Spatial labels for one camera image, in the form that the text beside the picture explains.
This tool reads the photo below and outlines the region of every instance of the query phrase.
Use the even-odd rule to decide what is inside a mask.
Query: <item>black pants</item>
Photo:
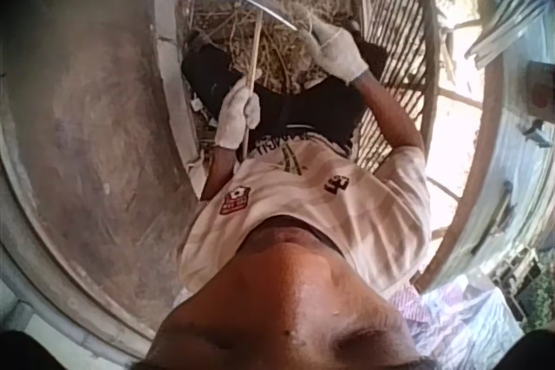
[[[379,79],[388,57],[386,50],[356,36],[355,39],[362,58]],[[231,65],[231,57],[211,44],[188,53],[181,64],[183,75],[215,119],[219,117],[225,95],[242,77],[230,69]],[[249,149],[265,136],[316,132],[350,153],[353,132],[366,107],[358,91],[344,81],[329,76],[301,94],[276,94],[259,84],[254,91],[260,98],[260,124],[251,132]]]

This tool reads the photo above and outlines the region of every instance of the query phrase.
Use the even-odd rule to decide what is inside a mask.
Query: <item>t-shirt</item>
[[[185,297],[232,259],[251,230],[285,215],[325,234],[387,299],[408,282],[426,254],[425,165],[415,147],[395,149],[371,174],[316,135],[260,144],[193,223],[180,259]]]

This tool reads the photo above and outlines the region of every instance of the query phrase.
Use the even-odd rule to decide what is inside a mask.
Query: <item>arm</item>
[[[229,182],[233,176],[235,160],[235,151],[219,146],[214,148],[210,171],[200,195],[200,201],[210,201]]]
[[[413,121],[401,105],[368,70],[355,78],[352,85],[375,116],[385,140],[394,149],[413,146],[424,152],[424,141]]]
[[[229,182],[233,176],[235,152],[243,141],[245,129],[254,129],[260,122],[258,96],[245,85],[245,78],[237,81],[222,103],[214,139],[216,147],[200,201],[210,201]]]
[[[300,30],[299,35],[320,67],[354,86],[375,116],[386,141],[393,147],[414,146],[424,151],[424,143],[413,121],[399,103],[383,88],[368,70],[353,36],[345,29],[322,21],[308,10],[312,33]]]

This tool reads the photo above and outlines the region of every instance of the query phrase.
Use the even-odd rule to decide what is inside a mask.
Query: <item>metal grate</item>
[[[381,82],[421,129],[432,134],[439,74],[439,31],[434,0],[362,0],[367,41],[389,54]],[[391,148],[368,111],[358,132],[356,162],[374,171]]]

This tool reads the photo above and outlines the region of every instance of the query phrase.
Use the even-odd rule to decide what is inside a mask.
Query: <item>white glove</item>
[[[262,71],[257,69],[258,78]],[[254,129],[260,122],[260,100],[258,95],[246,86],[243,77],[224,98],[219,111],[218,129],[216,130],[216,146],[237,150],[243,142],[245,129]]]
[[[308,30],[301,29],[298,34],[320,67],[347,83],[368,69],[353,36],[346,29],[324,22],[300,5],[296,5],[295,9],[310,19],[312,32],[317,39]]]

